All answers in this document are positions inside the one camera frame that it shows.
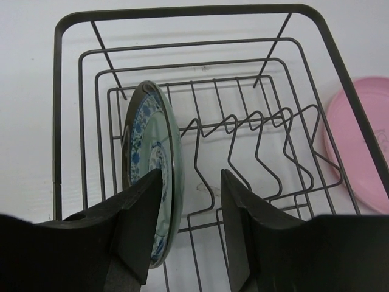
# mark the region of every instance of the plate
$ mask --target plate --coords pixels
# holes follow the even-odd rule
[[[162,90],[151,81],[135,89],[123,135],[123,189],[155,168],[162,171],[163,189],[150,268],[166,259],[178,232],[184,194],[184,170],[179,128]]]
[[[388,162],[389,78],[361,78],[354,87]],[[355,196],[370,208],[389,214],[388,196],[343,90],[333,98],[326,115]],[[326,132],[324,140],[329,159],[338,164]]]

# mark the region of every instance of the plate rim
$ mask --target plate rim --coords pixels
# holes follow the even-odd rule
[[[172,183],[171,197],[172,197],[172,199],[171,199],[171,212],[170,212],[170,222],[169,222],[167,241],[166,241],[166,244],[164,246],[164,251],[162,252],[161,257],[154,264],[151,264],[151,261],[150,261],[150,268],[157,268],[157,267],[161,266],[161,264],[165,261],[167,255],[170,251],[171,244],[172,244],[172,241],[173,241],[174,236],[175,236],[175,232],[173,232],[173,230],[172,230],[172,226],[173,226],[172,223],[174,222],[174,220],[177,220],[176,216],[174,216],[175,213],[177,212],[176,200],[177,200],[178,195],[182,196],[183,194],[178,194],[176,192],[177,191],[176,190],[176,177],[175,177],[176,176],[176,165],[175,165],[176,153],[174,152],[174,146],[173,146],[174,137],[172,135],[172,129],[171,129],[172,124],[171,124],[171,121],[169,119],[170,115],[166,109],[167,106],[165,104],[165,102],[167,101],[167,98],[166,98],[164,92],[159,88],[159,86],[150,80],[145,80],[145,81],[139,83],[133,92],[133,95],[132,95],[131,100],[130,100],[129,105],[128,105],[128,109],[127,109],[127,113],[126,113],[126,117],[125,117],[125,122],[124,122],[124,131],[126,131],[126,127],[128,127],[127,133],[130,135],[130,137],[129,137],[128,142],[127,142],[128,145],[126,145],[126,141],[123,141],[123,146],[124,147],[127,146],[129,149],[131,149],[131,147],[132,147],[131,133],[133,130],[134,118],[135,118],[137,109],[139,108],[140,104],[142,103],[142,100],[145,98],[146,94],[148,94],[144,90],[145,85],[150,86],[153,89],[153,91],[160,98],[161,109],[164,113],[165,121],[167,123],[168,140],[169,140],[170,154],[171,154],[171,183]],[[127,175],[127,169],[128,169],[127,161],[129,159],[126,157],[126,155],[125,155],[126,151],[124,151],[123,149],[124,148],[122,148],[122,187],[124,189],[124,188],[129,187],[131,185],[131,183],[127,179],[127,177],[128,177],[128,175]]]
[[[381,79],[381,80],[384,80],[385,82],[387,82],[389,84],[389,77],[384,77],[384,76],[364,76],[364,77],[359,77],[359,78],[355,78],[353,79],[353,86],[356,88],[356,83],[358,82],[362,82],[362,81],[366,81],[366,80],[377,80],[377,79]],[[330,129],[330,132],[331,132],[331,135],[334,139],[334,142],[335,142],[335,145],[336,145],[336,141],[335,141],[335,137],[334,135],[332,134],[332,130],[331,130],[331,112],[334,111],[334,108],[336,107],[336,103],[339,102],[339,100],[341,98],[346,98],[347,100],[347,96],[345,94],[345,91],[344,89],[340,89],[335,95],[334,97],[331,99],[328,107],[327,107],[327,110],[325,111],[325,115],[326,115],[326,119],[327,119],[327,122],[328,122],[328,126],[329,126],[329,129]],[[336,158],[336,154],[335,154],[335,151],[332,147],[332,144],[331,144],[331,141],[329,140],[329,135],[328,135],[328,132],[326,130],[325,127],[323,127],[323,140],[324,140],[324,144],[325,144],[325,150],[327,152],[327,156],[328,158],[335,164],[339,164],[338,162],[338,159]],[[335,171],[335,168],[332,167],[332,172],[335,173],[336,177],[340,178],[340,174]],[[361,202],[363,203],[364,205],[366,205],[367,207],[369,207],[370,209],[376,211],[376,212],[379,212],[381,214],[389,214],[389,207],[385,208],[385,207],[381,207],[380,204],[376,203],[376,202],[371,202],[371,200],[366,200],[366,197],[365,196],[361,196],[359,193],[362,192],[361,188],[359,186],[357,187],[353,187],[351,185],[351,182],[350,182],[350,187],[355,195],[355,197]]]

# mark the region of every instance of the dish rack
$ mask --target dish rack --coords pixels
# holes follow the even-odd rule
[[[186,42],[155,43],[160,35],[143,38],[139,34],[145,44],[134,38],[124,46],[123,38],[108,37],[109,45],[102,37],[104,31],[117,31],[112,21],[126,31],[124,21],[137,27],[160,22],[160,29],[193,27],[193,23],[219,29],[239,28],[242,22],[253,24],[258,18],[264,22],[255,30],[237,29],[243,38],[215,40],[212,26],[211,33],[198,29],[198,35]],[[71,29],[75,38],[68,39],[64,33],[75,24],[81,26]],[[304,43],[291,36],[299,33],[316,39]],[[185,34],[166,33],[166,38],[186,38]],[[86,46],[88,41],[94,47]],[[313,48],[306,52],[305,44]],[[325,68],[318,68],[316,59],[309,59],[312,55]],[[91,60],[92,69],[86,60]],[[120,191],[128,99],[139,82],[153,80],[177,115],[186,184],[177,244],[163,268],[150,271],[143,291],[228,291],[221,169],[230,169],[249,190],[304,220],[324,213],[368,212],[353,195],[331,135],[319,97],[319,93],[330,94],[315,84],[328,78],[321,71],[330,72],[331,78],[338,76],[328,87],[345,90],[388,191],[385,160],[331,33],[314,9],[300,4],[227,5],[79,12],[64,17],[55,29],[54,46],[54,219]],[[326,157],[323,134],[329,135],[337,164]],[[189,273],[188,279],[182,280],[182,273]]]

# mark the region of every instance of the wire frame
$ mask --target wire frame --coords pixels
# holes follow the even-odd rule
[[[179,16],[204,16],[204,15],[239,15],[239,14],[269,14],[283,13],[285,18],[280,24],[277,35],[272,38],[245,38],[238,40],[217,40],[217,41],[195,41],[186,43],[170,43],[170,44],[150,44],[146,46],[126,46],[126,47],[110,47],[107,48],[100,35],[97,21],[104,20],[119,20],[119,19],[140,19],[140,18],[164,18],[164,17],[179,17]],[[181,137],[184,140],[186,137],[193,137],[192,161],[186,164],[186,167],[191,167],[193,173],[198,176],[207,193],[208,205],[202,206],[196,210],[189,212],[186,215],[187,226],[179,230],[180,234],[188,234],[190,238],[191,251],[193,254],[194,269],[196,271],[196,280],[198,290],[203,291],[203,282],[201,269],[199,267],[198,253],[196,249],[196,240],[194,231],[199,231],[207,228],[217,228],[217,236],[220,239],[220,250],[222,251],[226,272],[228,273],[228,261],[225,250],[223,220],[221,218],[221,208],[219,206],[219,198],[217,189],[209,182],[207,172],[200,166],[200,155],[204,154],[207,141],[212,141],[215,136],[221,133],[227,138],[224,141],[227,150],[225,158],[225,166],[231,169],[237,177],[247,186],[249,190],[253,190],[252,177],[247,177],[247,169],[244,165],[234,160],[234,155],[239,151],[241,135],[251,135],[253,141],[254,153],[251,153],[252,160],[260,169],[261,175],[269,178],[269,183],[273,185],[272,191],[265,193],[263,198],[268,202],[278,206],[285,212],[293,212],[299,218],[313,218],[316,215],[314,197],[320,193],[321,198],[332,214],[337,214],[334,197],[330,192],[338,186],[344,184],[348,190],[348,202],[354,213],[360,214],[360,209],[353,195],[349,180],[347,178],[342,160],[336,148],[334,138],[331,134],[328,121],[325,116],[322,102],[318,95],[317,87],[312,77],[311,69],[300,42],[294,38],[283,37],[283,32],[287,27],[292,15],[300,13],[311,18],[318,26],[323,37],[329,56],[331,57],[334,67],[337,71],[342,86],[348,96],[350,105],[357,117],[362,134],[367,142],[367,146],[371,152],[377,171],[383,179],[385,190],[389,190],[389,171],[382,153],[374,137],[374,133],[367,121],[366,115],[357,98],[353,84],[344,67],[343,61],[334,44],[334,40],[322,17],[313,9],[304,5],[233,5],[220,7],[180,7],[180,8],[165,8],[165,9],[140,9],[140,10],[115,10],[103,12],[83,12],[74,13],[62,19],[57,25],[55,31],[55,56],[54,56],[54,94],[53,94],[53,198],[54,198],[54,216],[56,220],[62,219],[62,163],[61,163],[61,54],[62,54],[62,36],[64,31],[73,24],[80,22],[90,22],[95,37],[98,41],[99,48],[88,50],[82,53],[78,59],[78,104],[79,104],[79,122],[80,122],[80,156],[81,156],[81,193],[83,209],[89,207],[88,201],[88,184],[87,184],[87,159],[86,159],[86,139],[85,139],[85,119],[84,119],[84,77],[83,64],[84,59],[90,55],[104,56],[108,69],[102,70],[95,75],[94,93],[96,105],[96,129],[97,129],[97,147],[98,147],[98,172],[100,181],[101,200],[107,197],[106,187],[106,172],[104,163],[103,151],[103,135],[102,135],[102,100],[106,99],[107,117],[109,125],[109,154],[111,158],[111,173],[112,173],[112,190],[108,195],[117,194],[120,189],[118,181],[117,166],[120,161],[117,160],[117,147],[123,140],[123,123],[122,112],[125,111],[123,100],[128,100],[131,96],[131,91],[136,88],[136,84],[131,86],[122,86],[119,79],[120,74],[126,72],[165,72],[170,69],[185,69],[185,68],[210,68],[223,66],[242,66],[249,64],[258,65],[259,71],[256,74],[232,74],[228,77],[215,78],[197,78],[193,80],[185,80],[179,82],[163,82],[159,86],[166,93],[172,107],[175,107],[176,91],[180,88],[186,88],[190,95],[191,103],[194,106],[194,115],[191,121],[180,127]],[[217,45],[234,45],[234,44],[270,44],[270,49],[261,58],[245,58],[236,60],[223,61],[200,61],[195,63],[176,63],[163,64],[153,66],[133,66],[127,68],[115,68],[110,59],[111,54],[119,52],[135,52],[158,49],[173,49],[180,47],[204,47]],[[274,51],[280,43],[290,43],[298,50],[298,61],[303,65],[305,77],[309,80],[309,86],[312,94],[312,99],[309,104],[302,104],[296,89],[296,84],[292,77],[286,61],[273,57]],[[267,72],[267,68],[276,64],[278,67],[277,74]],[[280,74],[283,76],[283,87],[277,86]],[[106,95],[102,95],[101,79],[105,75],[114,77],[114,84],[108,88]],[[253,91],[247,96],[247,88],[250,87]],[[234,98],[239,103],[239,107],[243,109],[243,114],[231,113],[227,114],[228,110],[223,98],[225,89],[233,89],[235,91]],[[288,90],[290,101],[285,102],[283,98],[284,90]],[[200,105],[199,96],[203,95],[204,91],[210,92],[217,106],[215,116],[220,117],[215,122],[209,122],[204,118],[204,109]],[[259,93],[260,99],[264,102],[261,108],[252,108],[250,101],[253,92]],[[330,161],[321,150],[317,148],[317,139],[321,134],[319,129],[329,136],[331,146],[337,158],[337,163]],[[281,148],[278,149],[278,155],[282,157],[288,171],[294,173],[296,187],[293,190],[288,189],[285,182],[284,173],[269,163],[263,155],[263,144],[268,141],[269,133],[276,133],[281,141]],[[304,159],[301,158],[301,141],[304,140],[305,147],[303,149]],[[307,165],[306,157],[309,158],[310,164]],[[332,168],[337,173],[336,181],[328,182],[325,175],[325,168]],[[220,168],[213,169],[215,172],[220,172]],[[280,202],[287,202],[286,205],[279,205]],[[196,223],[200,215],[205,215],[207,218],[213,218],[206,223]],[[167,264],[163,266],[166,291],[170,291],[169,271]]]

